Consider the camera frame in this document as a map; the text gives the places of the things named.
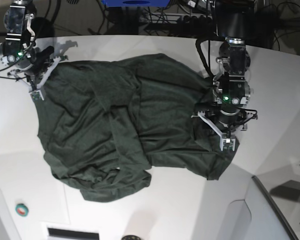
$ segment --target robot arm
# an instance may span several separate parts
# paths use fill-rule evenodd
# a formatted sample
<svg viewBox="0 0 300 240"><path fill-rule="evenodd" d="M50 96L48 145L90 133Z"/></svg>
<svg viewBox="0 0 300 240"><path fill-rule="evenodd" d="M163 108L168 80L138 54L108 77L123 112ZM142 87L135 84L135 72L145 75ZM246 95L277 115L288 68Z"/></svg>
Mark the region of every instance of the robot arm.
<svg viewBox="0 0 300 240"><path fill-rule="evenodd" d="M210 76L214 100L209 104L198 103L195 117L199 117L220 136L220 149L235 150L234 131L256 119L257 111L246 109L251 90L245 79L250 57L245 40L254 37L255 2L251 0L213 0L210 2L216 38L225 42L219 49L219 73L214 75L201 50L201 43L215 37L199 38L196 47L202 63ZM57 64L66 59L51 59L52 46L39 51L34 48L36 35L31 25L37 14L33 0L14 0L5 14L7 29L5 42L0 46L1 61L7 67L16 66L8 75L25 84L34 101L44 100L44 84ZM27 82L18 74L24 73Z"/></svg>
<svg viewBox="0 0 300 240"><path fill-rule="evenodd" d="M234 131L242 126L247 130L247 122L258 118L256 110L246 109L250 101L251 89L245 79L250 67L250 56L245 40L254 37L255 2L247 0L214 0L211 2L213 24L217 38L225 42L220 46L219 73L213 75L201 50L201 43L209 40L199 38L196 47L202 63L211 78L214 107L198 103L195 116L201 118L220 136L220 149L235 150Z"/></svg>
<svg viewBox="0 0 300 240"><path fill-rule="evenodd" d="M19 82L26 85L32 99L44 100L43 85L59 61L65 58L51 59L54 53L53 46L48 46L40 51L36 46L36 38L39 33L32 29L37 10L33 0L14 0L4 16L6 27L5 42L0 45L1 62L6 67L15 66L8 76L14 76ZM23 81L19 74L24 73L27 82Z"/></svg>

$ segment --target white tabletop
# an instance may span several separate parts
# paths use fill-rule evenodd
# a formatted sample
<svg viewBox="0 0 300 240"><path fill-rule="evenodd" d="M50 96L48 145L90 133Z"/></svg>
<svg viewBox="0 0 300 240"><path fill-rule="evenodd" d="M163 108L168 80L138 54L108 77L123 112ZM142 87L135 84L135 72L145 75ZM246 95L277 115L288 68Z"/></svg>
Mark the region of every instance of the white tabletop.
<svg viewBox="0 0 300 240"><path fill-rule="evenodd" d="M70 61L118 61L164 53L196 72L204 70L195 39L190 38L105 35L40 41L39 46L54 45L56 55L60 47L70 47L65 53ZM211 44L214 73L220 44ZM207 44L202 49L206 55ZM300 116L300 56L250 46L247 50L251 56L249 84L254 89L248 107L258 110L259 120L250 121L248 131L240 134L234 165L220 181L207 182L186 169L153 167L150 187L111 203L84 201L78 190L53 179L42 157L38 117L27 89L13 80L0 79L0 189L22 240L44 239L43 222L97 231L102 240L117 240L138 231L149 240L184 240L201 233L207 237L204 239L215 239L225 209L244 198L251 175L300 161L300 135L285 145L285 156L279 154L271 163L268 159L282 137L289 137L284 135L286 130L300 132L300 121L294 124ZM225 195L216 193L230 184L236 187ZM19 202L28 205L28 217L15 214ZM206 218L208 214L214 219ZM195 229L198 221L201 233Z"/></svg>

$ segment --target dark green shirt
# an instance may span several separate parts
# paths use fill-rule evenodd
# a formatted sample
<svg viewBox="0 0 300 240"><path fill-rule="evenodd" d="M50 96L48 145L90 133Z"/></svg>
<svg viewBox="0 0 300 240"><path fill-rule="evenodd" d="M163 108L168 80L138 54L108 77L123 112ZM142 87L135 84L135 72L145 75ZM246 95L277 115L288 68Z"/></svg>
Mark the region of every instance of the dark green shirt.
<svg viewBox="0 0 300 240"><path fill-rule="evenodd" d="M234 152L198 118L209 81L164 54L58 65L36 101L38 137L53 176L85 200L110 202L151 182L152 166L217 180Z"/></svg>

